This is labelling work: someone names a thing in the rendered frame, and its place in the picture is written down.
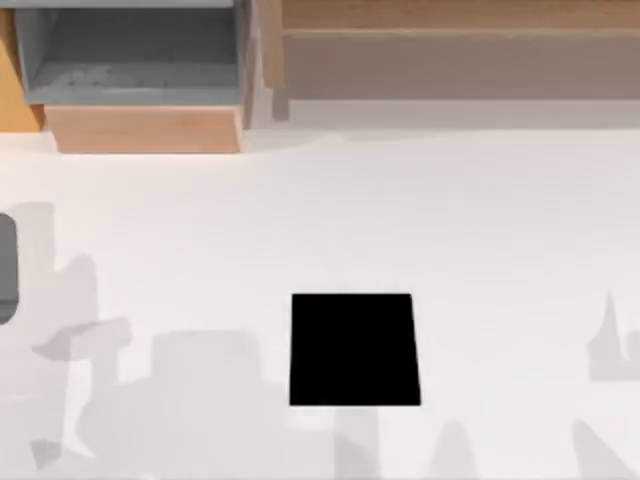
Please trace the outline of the wooden cupboard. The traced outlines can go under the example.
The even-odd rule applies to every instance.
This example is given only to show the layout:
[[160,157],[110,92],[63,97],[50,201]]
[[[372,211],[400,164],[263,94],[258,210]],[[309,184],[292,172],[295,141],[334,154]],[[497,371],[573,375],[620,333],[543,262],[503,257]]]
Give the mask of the wooden cupboard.
[[[13,10],[0,0],[0,131],[49,126],[24,100]],[[640,0],[252,0],[253,83],[290,100],[640,100]]]

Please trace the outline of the pale wooden drawer front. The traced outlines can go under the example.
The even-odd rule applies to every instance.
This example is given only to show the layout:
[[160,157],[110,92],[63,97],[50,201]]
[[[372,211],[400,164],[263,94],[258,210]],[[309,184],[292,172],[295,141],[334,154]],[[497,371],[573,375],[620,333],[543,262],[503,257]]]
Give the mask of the pale wooden drawer front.
[[44,107],[61,153],[237,153],[241,106]]

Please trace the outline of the grey pierced drawer inside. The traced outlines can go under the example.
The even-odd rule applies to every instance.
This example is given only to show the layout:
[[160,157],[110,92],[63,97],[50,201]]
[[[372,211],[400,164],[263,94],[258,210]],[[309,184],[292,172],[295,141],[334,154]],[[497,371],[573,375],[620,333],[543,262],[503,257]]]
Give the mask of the grey pierced drawer inside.
[[252,0],[7,0],[24,100],[64,109],[243,103]]

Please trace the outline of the flat black square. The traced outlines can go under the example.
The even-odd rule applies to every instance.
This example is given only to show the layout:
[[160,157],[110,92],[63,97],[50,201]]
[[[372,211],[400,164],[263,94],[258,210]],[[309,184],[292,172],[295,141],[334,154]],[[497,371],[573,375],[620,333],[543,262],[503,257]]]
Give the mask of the flat black square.
[[421,405],[412,296],[293,294],[289,404]]

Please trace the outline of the grey rounded block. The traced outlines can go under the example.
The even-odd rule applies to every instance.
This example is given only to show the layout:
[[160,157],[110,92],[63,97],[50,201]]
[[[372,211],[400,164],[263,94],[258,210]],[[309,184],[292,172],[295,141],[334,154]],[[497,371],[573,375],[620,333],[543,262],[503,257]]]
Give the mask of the grey rounded block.
[[14,219],[0,213],[0,325],[8,323],[19,305],[17,229]]

